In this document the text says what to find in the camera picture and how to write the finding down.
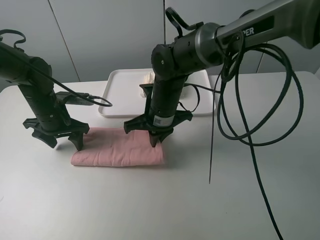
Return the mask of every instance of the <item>white sticker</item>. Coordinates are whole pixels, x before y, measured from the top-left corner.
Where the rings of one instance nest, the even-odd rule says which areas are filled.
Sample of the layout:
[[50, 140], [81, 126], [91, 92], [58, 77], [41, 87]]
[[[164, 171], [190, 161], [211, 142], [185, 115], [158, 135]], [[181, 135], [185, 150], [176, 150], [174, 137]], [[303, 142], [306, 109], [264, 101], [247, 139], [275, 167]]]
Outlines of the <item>white sticker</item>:
[[175, 115], [170, 117], [154, 116], [153, 125], [156, 127], [169, 127], [174, 121]]

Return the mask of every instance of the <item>white tray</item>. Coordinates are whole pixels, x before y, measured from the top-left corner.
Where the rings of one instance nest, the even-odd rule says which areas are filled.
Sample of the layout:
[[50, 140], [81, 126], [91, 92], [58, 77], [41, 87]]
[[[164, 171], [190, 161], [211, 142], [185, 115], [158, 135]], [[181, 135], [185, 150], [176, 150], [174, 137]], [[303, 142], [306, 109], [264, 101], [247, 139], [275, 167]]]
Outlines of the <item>white tray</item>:
[[[99, 106], [99, 113], [106, 118], [136, 117], [145, 112], [146, 98], [140, 96], [140, 84], [144, 83], [144, 76], [151, 72], [151, 68], [122, 69], [113, 71], [106, 84], [103, 98], [110, 101], [112, 107]], [[211, 88], [207, 71], [202, 70], [191, 74], [187, 83]], [[209, 115], [213, 110], [213, 94], [199, 88], [200, 104], [193, 112], [194, 116]], [[197, 93], [192, 86], [185, 87], [180, 101], [184, 107], [192, 111], [197, 105]]]

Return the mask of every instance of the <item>white table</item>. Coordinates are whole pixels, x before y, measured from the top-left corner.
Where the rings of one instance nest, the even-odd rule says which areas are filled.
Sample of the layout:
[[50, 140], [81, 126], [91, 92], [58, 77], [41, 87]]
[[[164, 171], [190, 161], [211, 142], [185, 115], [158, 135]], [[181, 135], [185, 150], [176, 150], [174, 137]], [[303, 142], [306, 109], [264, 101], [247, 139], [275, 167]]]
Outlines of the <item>white table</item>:
[[[300, 125], [283, 142], [257, 148], [256, 155], [284, 239], [319, 239], [320, 80], [306, 72], [297, 75], [305, 94]], [[283, 77], [283, 73], [240, 77], [250, 126], [275, 102]], [[99, 96], [106, 82], [67, 85]], [[242, 130], [234, 83], [229, 85], [227, 111], [235, 129]], [[295, 97], [292, 84], [279, 113], [253, 136], [254, 141], [273, 138], [273, 133], [288, 127], [298, 109]], [[122, 127], [125, 121], [101, 117], [97, 106], [67, 108], [72, 118], [91, 127]], [[212, 123], [208, 116], [177, 126], [163, 143], [168, 166], [151, 168], [72, 166], [76, 150], [67, 138], [51, 149], [32, 138], [31, 129], [24, 129], [22, 122], [33, 114], [15, 86], [0, 94], [0, 116], [1, 240], [277, 239], [249, 148], [223, 138], [217, 127], [208, 184]]]

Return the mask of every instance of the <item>folded pink cloth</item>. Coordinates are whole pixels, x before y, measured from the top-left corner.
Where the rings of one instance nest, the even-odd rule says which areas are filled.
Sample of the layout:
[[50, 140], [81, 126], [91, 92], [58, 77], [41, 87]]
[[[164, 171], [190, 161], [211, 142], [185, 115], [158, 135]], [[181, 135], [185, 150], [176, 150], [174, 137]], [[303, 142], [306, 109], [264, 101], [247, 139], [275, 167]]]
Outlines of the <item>folded pink cloth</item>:
[[129, 134], [123, 128], [92, 127], [83, 135], [83, 149], [71, 158], [75, 166], [124, 167], [164, 164], [161, 143], [152, 147], [148, 131]]

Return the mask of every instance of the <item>pink towel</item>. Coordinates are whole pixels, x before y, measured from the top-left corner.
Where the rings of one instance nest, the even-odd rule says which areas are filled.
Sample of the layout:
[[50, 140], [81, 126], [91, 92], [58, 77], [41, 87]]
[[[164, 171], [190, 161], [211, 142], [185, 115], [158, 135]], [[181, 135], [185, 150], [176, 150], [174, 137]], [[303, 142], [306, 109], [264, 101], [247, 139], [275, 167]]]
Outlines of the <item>pink towel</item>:
[[83, 149], [71, 158], [74, 166], [124, 167], [164, 164], [161, 143], [152, 147], [148, 131], [129, 134], [123, 128], [92, 127], [83, 135]]

